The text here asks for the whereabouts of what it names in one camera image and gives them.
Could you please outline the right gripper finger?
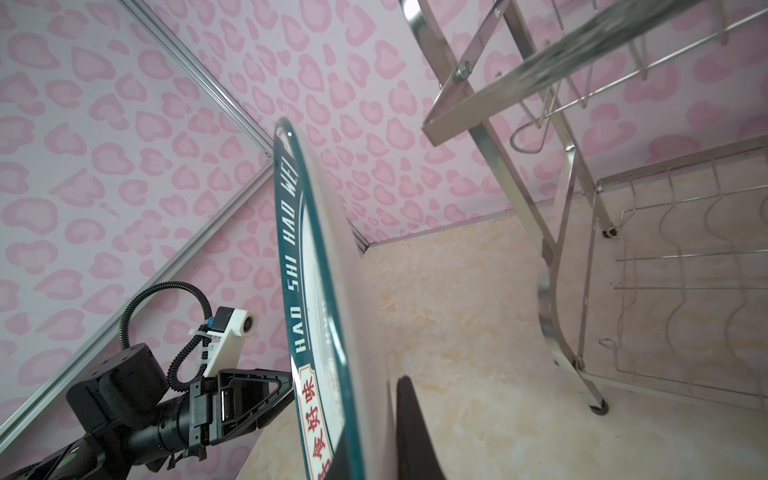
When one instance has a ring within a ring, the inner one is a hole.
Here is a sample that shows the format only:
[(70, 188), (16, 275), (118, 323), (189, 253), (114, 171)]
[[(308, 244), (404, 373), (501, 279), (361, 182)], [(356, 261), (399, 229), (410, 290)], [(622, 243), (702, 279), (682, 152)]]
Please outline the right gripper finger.
[(396, 400), (398, 478), (445, 480), (410, 377), (398, 379)]

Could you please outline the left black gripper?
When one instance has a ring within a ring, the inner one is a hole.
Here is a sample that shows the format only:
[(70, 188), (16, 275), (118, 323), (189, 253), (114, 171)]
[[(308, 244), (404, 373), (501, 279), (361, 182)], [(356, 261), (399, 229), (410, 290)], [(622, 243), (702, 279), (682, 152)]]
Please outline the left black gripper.
[(293, 401), (293, 381), (285, 371), (225, 369), (193, 380), (188, 446), (218, 445), (263, 429)]

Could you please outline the dark green rimmed plate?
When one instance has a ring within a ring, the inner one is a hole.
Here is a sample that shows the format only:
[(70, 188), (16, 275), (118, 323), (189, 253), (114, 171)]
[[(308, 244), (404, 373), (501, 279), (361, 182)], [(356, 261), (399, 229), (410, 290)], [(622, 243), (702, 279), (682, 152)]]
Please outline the dark green rimmed plate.
[(309, 479), (398, 476), (389, 375), (361, 254), (319, 154), (287, 118), (274, 130), (282, 300)]

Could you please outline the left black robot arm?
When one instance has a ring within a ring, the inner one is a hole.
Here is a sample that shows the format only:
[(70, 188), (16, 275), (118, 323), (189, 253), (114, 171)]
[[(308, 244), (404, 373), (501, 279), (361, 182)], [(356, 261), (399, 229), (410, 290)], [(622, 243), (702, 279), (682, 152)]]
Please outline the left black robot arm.
[(289, 373), (263, 369), (224, 369), (171, 399), (169, 388), (147, 345), (114, 355), (66, 394), (83, 436), (8, 478), (125, 479), (136, 466), (204, 461), (210, 447), (266, 427), (294, 399)]

